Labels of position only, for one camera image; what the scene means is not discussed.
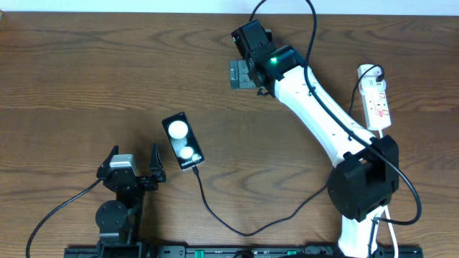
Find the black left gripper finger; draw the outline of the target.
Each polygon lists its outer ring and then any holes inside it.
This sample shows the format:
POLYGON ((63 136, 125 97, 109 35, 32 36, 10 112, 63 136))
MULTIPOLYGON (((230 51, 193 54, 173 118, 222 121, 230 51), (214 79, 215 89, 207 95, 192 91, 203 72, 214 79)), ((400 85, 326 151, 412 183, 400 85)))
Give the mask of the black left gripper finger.
POLYGON ((161 162, 161 157, 157 144, 153 144, 149 163, 149 170, 156 181, 165 181, 166 173, 161 162))
POLYGON ((113 156, 118 155, 118 146, 113 146, 112 150, 110 151, 107 158, 100 164, 99 168, 97 169, 96 176, 98 178, 106 178, 110 174, 110 162, 113 156))

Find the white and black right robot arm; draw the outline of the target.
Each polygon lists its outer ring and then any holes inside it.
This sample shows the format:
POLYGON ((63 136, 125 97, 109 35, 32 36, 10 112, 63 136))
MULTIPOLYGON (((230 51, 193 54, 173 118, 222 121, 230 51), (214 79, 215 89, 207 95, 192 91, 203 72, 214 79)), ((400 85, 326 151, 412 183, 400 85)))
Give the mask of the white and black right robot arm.
POLYGON ((321 87, 292 46, 277 48, 271 32, 253 20, 231 33, 247 76, 290 108, 312 132, 331 160, 328 194, 342 215, 338 247, 348 257, 377 250, 373 220, 399 188, 398 146, 356 123, 321 87))

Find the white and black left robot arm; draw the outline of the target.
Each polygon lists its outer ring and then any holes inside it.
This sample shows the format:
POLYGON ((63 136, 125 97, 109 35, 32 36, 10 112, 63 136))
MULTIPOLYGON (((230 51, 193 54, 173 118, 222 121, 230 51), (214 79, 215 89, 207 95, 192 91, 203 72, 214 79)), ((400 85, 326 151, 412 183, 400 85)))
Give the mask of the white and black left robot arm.
POLYGON ((149 162, 150 174, 139 176, 133 155, 120 154, 114 146, 101 163, 96 176, 116 194, 96 212, 99 227, 98 257, 155 257, 156 248, 140 239, 143 200, 147 191, 156 191, 166 174, 156 144, 149 162))

